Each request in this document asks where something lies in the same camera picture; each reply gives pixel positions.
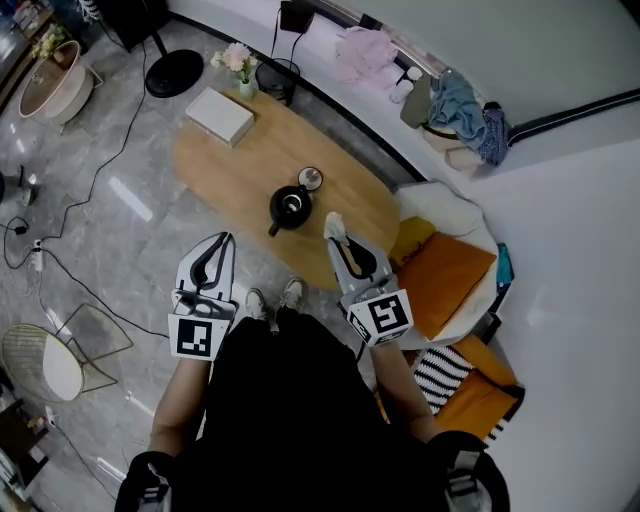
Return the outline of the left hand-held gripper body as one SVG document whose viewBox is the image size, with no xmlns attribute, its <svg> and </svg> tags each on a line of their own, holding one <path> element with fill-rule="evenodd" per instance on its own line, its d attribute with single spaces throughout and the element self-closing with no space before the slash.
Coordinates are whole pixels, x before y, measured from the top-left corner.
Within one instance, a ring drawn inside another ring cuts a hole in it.
<svg viewBox="0 0 640 512">
<path fill-rule="evenodd" d="M 168 315 L 171 354 L 174 357 L 214 361 L 234 323 L 238 304 L 193 292 L 172 291 Z"/>
</svg>

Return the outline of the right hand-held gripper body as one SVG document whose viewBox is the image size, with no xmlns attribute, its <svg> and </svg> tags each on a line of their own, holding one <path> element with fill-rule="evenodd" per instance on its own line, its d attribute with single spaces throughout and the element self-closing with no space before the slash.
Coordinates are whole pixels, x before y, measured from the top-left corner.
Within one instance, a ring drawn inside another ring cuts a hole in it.
<svg viewBox="0 0 640 512">
<path fill-rule="evenodd" d="M 405 289 L 394 274 L 374 282 L 342 286 L 339 305 L 364 344 L 374 347 L 403 336 L 413 326 Z"/>
</svg>

